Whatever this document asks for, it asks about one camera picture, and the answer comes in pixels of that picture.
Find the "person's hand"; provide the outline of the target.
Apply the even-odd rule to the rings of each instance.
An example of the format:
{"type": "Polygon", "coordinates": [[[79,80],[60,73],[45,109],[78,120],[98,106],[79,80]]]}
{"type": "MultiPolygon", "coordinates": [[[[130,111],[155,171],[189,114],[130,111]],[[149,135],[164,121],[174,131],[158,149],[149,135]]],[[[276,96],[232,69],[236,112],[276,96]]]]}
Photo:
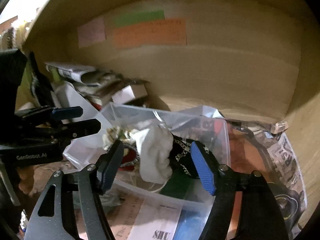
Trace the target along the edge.
{"type": "Polygon", "coordinates": [[[18,175],[20,177],[18,188],[26,195],[28,195],[33,189],[34,170],[34,166],[17,169],[18,175]]]}

